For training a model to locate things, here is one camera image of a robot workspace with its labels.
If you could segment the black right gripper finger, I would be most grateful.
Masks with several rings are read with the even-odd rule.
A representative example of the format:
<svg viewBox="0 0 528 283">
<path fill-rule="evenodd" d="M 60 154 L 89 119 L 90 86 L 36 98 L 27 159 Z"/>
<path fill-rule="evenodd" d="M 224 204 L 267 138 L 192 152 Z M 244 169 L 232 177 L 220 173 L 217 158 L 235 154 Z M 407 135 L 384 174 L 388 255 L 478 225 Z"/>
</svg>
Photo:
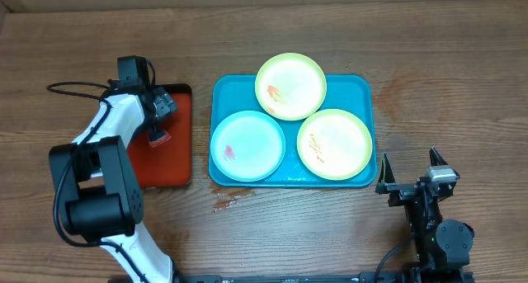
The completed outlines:
<svg viewBox="0 0 528 283">
<path fill-rule="evenodd" d="M 429 157 L 430 163 L 433 167 L 447 165 L 447 161 L 439 154 L 435 147 L 432 147 L 429 150 Z"/>
<path fill-rule="evenodd" d="M 392 168 L 389 163 L 388 154 L 386 152 L 383 153 L 383 160 L 381 163 L 380 175 L 379 175 L 379 184 L 380 185 L 394 185 L 395 184 L 394 174 L 393 174 Z"/>
</svg>

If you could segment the light blue plate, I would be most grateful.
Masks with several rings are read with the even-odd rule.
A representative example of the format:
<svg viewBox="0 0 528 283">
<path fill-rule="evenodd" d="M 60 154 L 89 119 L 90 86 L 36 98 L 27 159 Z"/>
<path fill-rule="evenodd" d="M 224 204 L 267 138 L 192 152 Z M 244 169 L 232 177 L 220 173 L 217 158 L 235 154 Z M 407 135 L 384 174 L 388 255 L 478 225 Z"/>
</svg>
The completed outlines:
<svg viewBox="0 0 528 283">
<path fill-rule="evenodd" d="M 238 182 L 269 177 L 285 156 L 285 135 L 279 124 L 260 111 L 239 111 L 223 119 L 210 141 L 214 165 Z"/>
</svg>

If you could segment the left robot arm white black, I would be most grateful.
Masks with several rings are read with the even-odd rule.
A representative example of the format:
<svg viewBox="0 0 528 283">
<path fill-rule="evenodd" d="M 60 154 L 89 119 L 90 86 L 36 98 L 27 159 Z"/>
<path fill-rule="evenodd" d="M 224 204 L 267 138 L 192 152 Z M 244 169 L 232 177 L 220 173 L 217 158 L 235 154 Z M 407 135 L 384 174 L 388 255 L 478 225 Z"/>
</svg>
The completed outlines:
<svg viewBox="0 0 528 283">
<path fill-rule="evenodd" d="M 133 282 L 178 282 L 175 262 L 154 242 L 144 199 L 126 149 L 177 110 L 163 87 L 114 83 L 97 98 L 91 124 L 70 144 L 49 151 L 58 235 L 76 248 L 103 248 Z"/>
</svg>

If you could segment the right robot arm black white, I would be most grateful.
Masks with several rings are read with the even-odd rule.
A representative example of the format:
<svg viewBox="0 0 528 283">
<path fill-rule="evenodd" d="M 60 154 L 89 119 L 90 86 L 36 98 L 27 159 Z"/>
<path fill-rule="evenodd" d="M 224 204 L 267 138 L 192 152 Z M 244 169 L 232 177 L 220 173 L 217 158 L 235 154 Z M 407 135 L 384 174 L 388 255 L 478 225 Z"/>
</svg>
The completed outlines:
<svg viewBox="0 0 528 283">
<path fill-rule="evenodd" d="M 459 173 L 432 148 L 431 166 L 412 184 L 395 181 L 387 155 L 383 156 L 375 192 L 389 196 L 390 207 L 405 209 L 412 236 L 389 251 L 377 266 L 374 281 L 385 282 L 473 282 L 473 274 L 463 271 L 469 265 L 474 230 L 466 223 L 443 219 L 439 203 L 453 196 Z M 414 243 L 417 261 L 404 265 L 394 275 L 381 269 L 400 249 Z"/>
</svg>

